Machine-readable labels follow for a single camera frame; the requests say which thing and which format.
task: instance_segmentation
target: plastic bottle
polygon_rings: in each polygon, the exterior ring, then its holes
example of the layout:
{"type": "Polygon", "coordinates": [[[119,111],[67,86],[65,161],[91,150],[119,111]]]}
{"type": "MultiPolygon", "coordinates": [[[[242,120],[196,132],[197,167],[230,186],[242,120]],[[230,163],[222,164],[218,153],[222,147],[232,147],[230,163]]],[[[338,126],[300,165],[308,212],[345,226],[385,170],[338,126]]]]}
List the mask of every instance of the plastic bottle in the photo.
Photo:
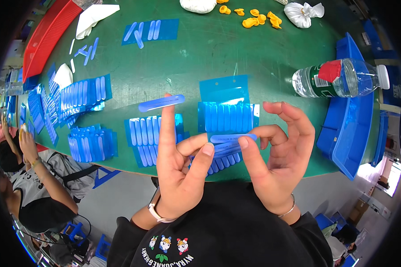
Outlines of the plastic bottle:
{"type": "Polygon", "coordinates": [[[102,0],[73,0],[81,9],[86,10],[91,5],[101,5],[102,0]]]}
{"type": "Polygon", "coordinates": [[[338,59],[296,71],[293,87],[302,97],[358,97],[378,87],[389,89],[390,83],[385,65],[338,59]]]}

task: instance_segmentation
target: floor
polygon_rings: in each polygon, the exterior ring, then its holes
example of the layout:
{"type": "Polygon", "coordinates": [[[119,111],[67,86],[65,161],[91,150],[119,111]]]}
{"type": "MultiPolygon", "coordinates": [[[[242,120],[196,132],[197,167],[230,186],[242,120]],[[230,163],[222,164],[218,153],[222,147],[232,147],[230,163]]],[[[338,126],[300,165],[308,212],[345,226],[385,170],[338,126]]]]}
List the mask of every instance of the floor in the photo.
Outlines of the floor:
{"type": "MultiPolygon", "coordinates": [[[[294,195],[302,213],[309,211],[313,216],[319,213],[331,216],[340,211],[347,217],[358,197],[375,183],[360,176],[350,181],[336,172],[302,179],[294,189],[294,195]]],[[[105,234],[111,241],[116,230],[116,218],[130,218],[149,203],[154,192],[150,177],[125,172],[89,192],[79,204],[79,213],[92,224],[91,240],[97,242],[105,234]]],[[[85,219],[77,219],[83,223],[83,229],[89,231],[85,219]]]]}

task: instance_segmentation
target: woman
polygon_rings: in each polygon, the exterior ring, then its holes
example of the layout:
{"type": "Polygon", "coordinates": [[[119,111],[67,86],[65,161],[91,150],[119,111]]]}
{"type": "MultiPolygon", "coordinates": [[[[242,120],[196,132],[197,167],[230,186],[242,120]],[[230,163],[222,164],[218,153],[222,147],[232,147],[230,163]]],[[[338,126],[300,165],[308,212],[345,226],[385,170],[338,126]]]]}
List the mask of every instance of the woman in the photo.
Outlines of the woman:
{"type": "Polygon", "coordinates": [[[57,152],[47,162],[39,158],[30,133],[20,130],[21,150],[28,162],[11,177],[0,172],[0,191],[8,210],[28,230],[36,233],[62,228],[77,215],[80,202],[94,183],[98,166],[76,163],[57,152]]]}
{"type": "Polygon", "coordinates": [[[14,172],[24,167],[22,159],[22,151],[19,148],[19,134],[16,131],[15,137],[12,138],[9,132],[9,126],[6,118],[2,115],[2,133],[5,141],[0,142],[0,168],[11,176],[14,172]]]}
{"type": "Polygon", "coordinates": [[[131,221],[117,220],[107,266],[332,266],[333,258],[310,213],[301,216],[291,192],[303,177],[315,129],[302,110],[285,102],[263,102],[266,112],[288,124],[240,137],[252,183],[205,183],[214,157],[207,135],[175,145],[174,107],[162,109],[157,191],[131,221]],[[188,156],[196,154],[190,170],[188,156]]]}

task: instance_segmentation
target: black sweatshirt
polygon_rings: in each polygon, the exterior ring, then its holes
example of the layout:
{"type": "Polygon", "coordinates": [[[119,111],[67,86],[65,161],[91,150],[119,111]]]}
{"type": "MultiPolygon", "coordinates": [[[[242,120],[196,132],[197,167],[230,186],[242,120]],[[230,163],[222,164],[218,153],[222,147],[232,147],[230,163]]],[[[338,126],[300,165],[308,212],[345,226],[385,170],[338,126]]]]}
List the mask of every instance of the black sweatshirt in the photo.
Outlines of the black sweatshirt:
{"type": "Polygon", "coordinates": [[[195,208],[150,231],[118,218],[107,267],[186,265],[317,267],[332,266],[333,257],[309,212],[289,226],[251,183],[205,183],[195,208]]]}

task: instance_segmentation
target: white tissue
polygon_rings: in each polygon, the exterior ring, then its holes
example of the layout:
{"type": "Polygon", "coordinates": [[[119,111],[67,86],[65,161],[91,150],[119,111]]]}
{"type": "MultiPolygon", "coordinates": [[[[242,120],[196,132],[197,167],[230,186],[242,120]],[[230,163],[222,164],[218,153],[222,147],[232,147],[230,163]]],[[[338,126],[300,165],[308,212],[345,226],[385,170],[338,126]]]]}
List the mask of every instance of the white tissue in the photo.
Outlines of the white tissue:
{"type": "Polygon", "coordinates": [[[324,7],[321,3],[311,7],[308,3],[302,6],[299,3],[289,3],[283,8],[285,15],[299,28],[309,28],[312,24],[310,18],[322,18],[324,7]]]}
{"type": "Polygon", "coordinates": [[[205,14],[211,12],[217,0],[180,0],[180,5],[187,11],[205,14]]]}
{"type": "Polygon", "coordinates": [[[73,73],[67,64],[64,63],[59,67],[53,81],[59,85],[60,89],[66,88],[73,83],[73,73]]]}
{"type": "Polygon", "coordinates": [[[76,29],[76,39],[83,39],[91,33],[98,21],[120,10],[119,5],[91,5],[79,17],[76,29]]]}

